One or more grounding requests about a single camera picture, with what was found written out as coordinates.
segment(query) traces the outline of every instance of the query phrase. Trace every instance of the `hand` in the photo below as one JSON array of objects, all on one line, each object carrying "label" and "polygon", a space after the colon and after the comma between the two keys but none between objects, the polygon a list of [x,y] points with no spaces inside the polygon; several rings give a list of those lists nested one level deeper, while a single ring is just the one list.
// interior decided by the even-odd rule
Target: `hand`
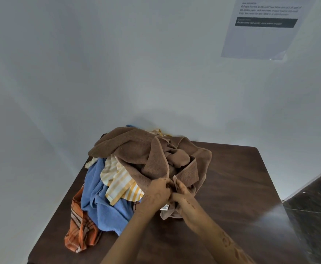
[{"label": "hand", "polygon": [[169,186],[174,187],[174,183],[169,178],[153,180],[138,204],[136,212],[153,217],[158,210],[169,203],[172,194]]},{"label": "hand", "polygon": [[208,217],[207,213],[198,204],[194,196],[189,192],[187,187],[175,177],[175,183],[178,186],[178,192],[172,193],[171,201],[178,202],[181,208],[181,216],[184,218],[186,225],[195,233],[205,223]]}]

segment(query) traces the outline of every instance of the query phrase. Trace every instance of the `towel label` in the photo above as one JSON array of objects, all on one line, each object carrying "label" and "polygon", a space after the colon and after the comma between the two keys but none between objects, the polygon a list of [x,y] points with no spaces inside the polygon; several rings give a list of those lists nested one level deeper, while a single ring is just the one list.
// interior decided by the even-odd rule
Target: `towel label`
[{"label": "towel label", "polygon": [[164,207],[162,207],[160,210],[168,210],[168,208],[169,208],[169,205],[168,204],[166,204]]}]

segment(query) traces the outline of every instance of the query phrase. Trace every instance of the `orange plaid cloth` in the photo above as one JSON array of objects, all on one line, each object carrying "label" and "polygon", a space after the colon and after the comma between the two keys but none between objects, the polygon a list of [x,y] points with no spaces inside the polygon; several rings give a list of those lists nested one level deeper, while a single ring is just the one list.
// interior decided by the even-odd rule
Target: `orange plaid cloth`
[{"label": "orange plaid cloth", "polygon": [[81,209],[82,191],[83,187],[72,198],[70,229],[64,238],[65,246],[76,253],[85,250],[88,245],[95,245],[102,233],[87,212]]}]

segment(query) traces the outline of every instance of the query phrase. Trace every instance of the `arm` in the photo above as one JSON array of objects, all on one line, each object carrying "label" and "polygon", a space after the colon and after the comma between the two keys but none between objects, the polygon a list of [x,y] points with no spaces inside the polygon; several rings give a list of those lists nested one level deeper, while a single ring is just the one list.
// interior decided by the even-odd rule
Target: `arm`
[{"label": "arm", "polygon": [[138,204],[135,214],[102,260],[101,264],[134,263],[141,245],[143,233],[154,216],[169,200],[171,190],[167,184],[173,185],[169,178],[153,180]]},{"label": "arm", "polygon": [[186,186],[179,180],[176,180],[176,184],[178,193],[172,194],[172,200],[179,203],[186,225],[200,237],[216,262],[255,264],[252,258],[208,216]]}]

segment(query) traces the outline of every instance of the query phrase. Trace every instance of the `pile of laundry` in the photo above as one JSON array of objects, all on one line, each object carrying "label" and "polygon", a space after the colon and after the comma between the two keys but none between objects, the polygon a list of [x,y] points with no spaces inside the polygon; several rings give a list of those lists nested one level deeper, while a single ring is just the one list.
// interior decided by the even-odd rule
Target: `pile of laundry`
[{"label": "pile of laundry", "polygon": [[[211,151],[186,137],[135,127],[103,135],[88,155],[93,159],[86,163],[85,183],[72,199],[70,229],[64,239],[74,252],[95,245],[101,231],[120,235],[154,179],[176,176],[195,195],[211,162]],[[160,216],[181,218],[174,203]]]}]

